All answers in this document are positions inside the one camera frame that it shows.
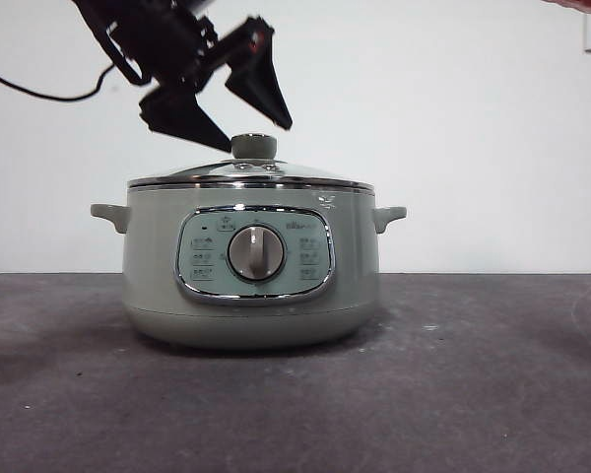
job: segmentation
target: stainless steel lid rim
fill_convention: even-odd
[[[365,182],[357,182],[352,180],[330,179],[323,177],[297,177],[297,176],[271,176],[271,175],[254,175],[254,176],[215,176],[215,175],[197,175],[179,177],[175,175],[168,175],[162,177],[143,177],[139,179],[130,180],[127,183],[128,188],[153,186],[153,185],[172,185],[183,184],[191,187],[204,187],[206,184],[258,184],[268,186],[279,185],[300,185],[302,188],[307,186],[326,186],[332,188],[347,188],[347,189],[362,189],[370,192],[374,191],[374,186],[366,184]]]

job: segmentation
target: control knob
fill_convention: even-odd
[[[276,274],[285,255],[283,243],[273,230],[260,225],[242,229],[232,237],[228,259],[244,279],[262,281]]]

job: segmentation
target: glass lid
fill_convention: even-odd
[[[129,187],[203,183],[300,184],[373,190],[363,182],[306,166],[276,161],[276,138],[245,134],[231,139],[233,159],[129,181]]]

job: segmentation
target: pot base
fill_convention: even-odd
[[[255,350],[311,345],[357,330],[375,313],[376,304],[298,315],[181,315],[126,306],[140,332],[194,348]]]

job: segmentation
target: red object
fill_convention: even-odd
[[[546,2],[558,3],[563,7],[571,7],[584,13],[591,14],[591,0],[545,0]]]

